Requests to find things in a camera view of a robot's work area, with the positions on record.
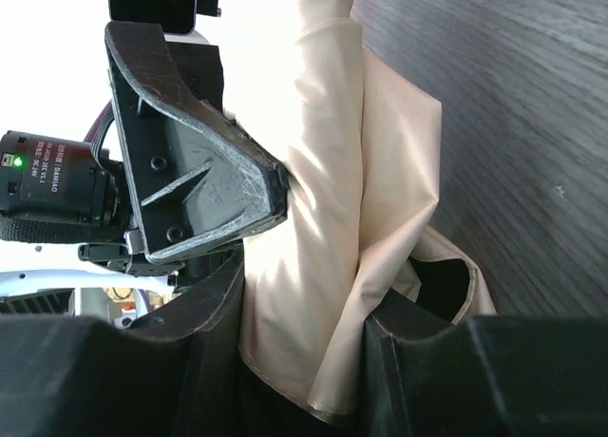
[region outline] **folded cloth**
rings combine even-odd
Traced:
[[[241,356],[327,422],[356,408],[365,318],[404,274],[415,298],[408,258],[439,193],[441,106],[363,49],[351,7],[222,0],[219,43],[227,111],[291,185],[288,220],[245,239]],[[493,312],[482,282],[458,318]]]

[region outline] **gray wood surface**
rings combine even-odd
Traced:
[[[355,0],[444,104],[432,224],[503,314],[608,314],[608,0]]]

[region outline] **black vent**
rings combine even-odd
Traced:
[[[72,289],[0,297],[0,314],[64,314]]]

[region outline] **bolt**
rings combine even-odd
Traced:
[[[178,242],[183,237],[183,232],[177,226],[172,226],[167,230],[167,240],[169,242]]]
[[[155,171],[163,171],[167,168],[167,160],[164,157],[152,157],[150,166]]]

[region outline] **beige fabric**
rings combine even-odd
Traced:
[[[362,49],[351,7],[222,0],[226,108],[291,173],[288,220],[245,239],[241,355],[327,421],[356,406],[366,316],[393,284],[417,295],[439,189],[440,104]],[[468,308],[492,311],[484,289]]]

